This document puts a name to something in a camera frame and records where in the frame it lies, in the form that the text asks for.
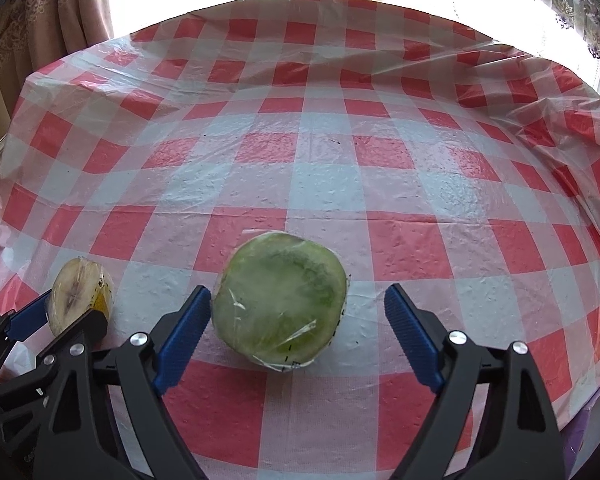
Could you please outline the yellow fruit slice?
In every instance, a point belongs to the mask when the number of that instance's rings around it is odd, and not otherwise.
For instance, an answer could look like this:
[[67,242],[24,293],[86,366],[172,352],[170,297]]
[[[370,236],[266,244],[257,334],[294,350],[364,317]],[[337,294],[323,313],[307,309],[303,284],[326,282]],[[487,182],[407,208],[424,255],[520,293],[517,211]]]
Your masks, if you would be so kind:
[[47,324],[59,336],[89,310],[110,319],[114,305],[112,278],[104,266],[83,257],[67,261],[59,270],[46,300]]

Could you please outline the green melon half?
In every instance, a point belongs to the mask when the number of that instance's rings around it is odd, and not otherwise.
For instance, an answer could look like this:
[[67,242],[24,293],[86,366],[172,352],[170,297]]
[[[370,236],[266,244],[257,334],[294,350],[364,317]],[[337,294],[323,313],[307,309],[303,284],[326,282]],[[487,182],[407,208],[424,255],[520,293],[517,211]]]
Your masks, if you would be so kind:
[[312,364],[335,337],[349,277],[329,248],[286,232],[239,246],[213,293],[213,328],[254,364],[288,372]]

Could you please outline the red white checkered tablecloth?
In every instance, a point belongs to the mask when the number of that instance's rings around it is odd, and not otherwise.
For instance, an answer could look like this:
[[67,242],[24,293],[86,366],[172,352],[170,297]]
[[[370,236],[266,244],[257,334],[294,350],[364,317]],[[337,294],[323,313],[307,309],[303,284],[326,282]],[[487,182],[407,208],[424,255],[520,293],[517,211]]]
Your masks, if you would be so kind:
[[0,311],[77,256],[112,344],[213,286],[249,237],[321,243],[346,310],[278,374],[207,332],[166,396],[213,479],[385,479],[432,396],[382,296],[526,342],[557,420],[600,386],[600,96],[466,26],[361,0],[244,0],[31,75],[0,168]]

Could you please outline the brown pink curtain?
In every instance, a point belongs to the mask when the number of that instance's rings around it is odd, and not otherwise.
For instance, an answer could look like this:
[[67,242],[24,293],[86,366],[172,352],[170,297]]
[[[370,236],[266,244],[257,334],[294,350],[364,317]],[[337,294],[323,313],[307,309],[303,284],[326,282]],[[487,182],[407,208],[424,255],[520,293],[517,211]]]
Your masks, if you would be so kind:
[[16,105],[27,76],[114,36],[109,0],[6,0],[0,9],[0,89]]

